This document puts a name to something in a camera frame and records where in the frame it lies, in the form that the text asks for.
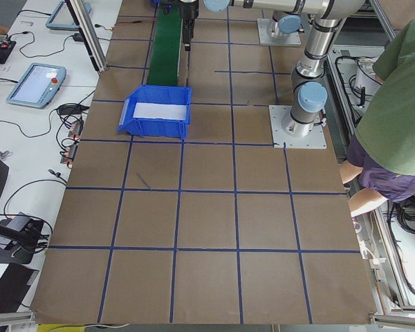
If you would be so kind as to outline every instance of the green conveyor belt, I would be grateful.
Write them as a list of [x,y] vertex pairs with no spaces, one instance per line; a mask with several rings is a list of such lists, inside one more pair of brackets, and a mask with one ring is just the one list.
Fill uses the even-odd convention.
[[180,61],[181,18],[177,8],[168,15],[160,10],[152,49],[151,65],[147,84],[178,85],[178,63]]

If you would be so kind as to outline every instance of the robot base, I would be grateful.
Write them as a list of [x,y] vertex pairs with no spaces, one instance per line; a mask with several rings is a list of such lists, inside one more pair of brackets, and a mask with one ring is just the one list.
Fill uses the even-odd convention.
[[272,138],[274,147],[283,148],[286,144],[287,149],[326,149],[326,140],[322,126],[315,126],[312,131],[305,137],[293,137],[286,133],[282,127],[284,115],[291,111],[292,106],[287,105],[270,105],[270,126],[272,127]]
[[272,38],[268,35],[268,25],[272,19],[258,19],[258,35],[260,37],[260,44],[266,46],[301,46],[302,41],[298,33],[291,33],[282,38]]

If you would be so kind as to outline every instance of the green shirt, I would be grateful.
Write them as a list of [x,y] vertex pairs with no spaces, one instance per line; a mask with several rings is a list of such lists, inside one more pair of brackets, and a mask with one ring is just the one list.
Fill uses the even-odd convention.
[[356,128],[367,153],[385,169],[415,175],[415,20],[373,65],[383,86]]

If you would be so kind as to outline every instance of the purple shorts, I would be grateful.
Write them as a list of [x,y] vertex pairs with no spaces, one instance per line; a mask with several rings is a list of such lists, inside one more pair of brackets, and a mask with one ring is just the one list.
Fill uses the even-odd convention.
[[393,173],[376,163],[352,136],[347,152],[347,161],[362,167],[358,182],[373,189],[392,202],[400,202],[415,194],[415,176]]

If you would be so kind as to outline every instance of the tablet device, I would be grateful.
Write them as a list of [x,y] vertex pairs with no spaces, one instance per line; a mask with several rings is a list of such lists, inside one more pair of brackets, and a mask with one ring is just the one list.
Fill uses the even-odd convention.
[[66,68],[50,64],[31,64],[6,102],[21,106],[45,107],[66,77]]
[[[84,7],[86,8],[86,11],[90,13],[91,4],[85,2]],[[58,6],[54,9],[46,22],[46,27],[53,30],[78,30],[78,27],[75,25],[71,13],[69,12],[68,6],[64,1],[60,1]]]

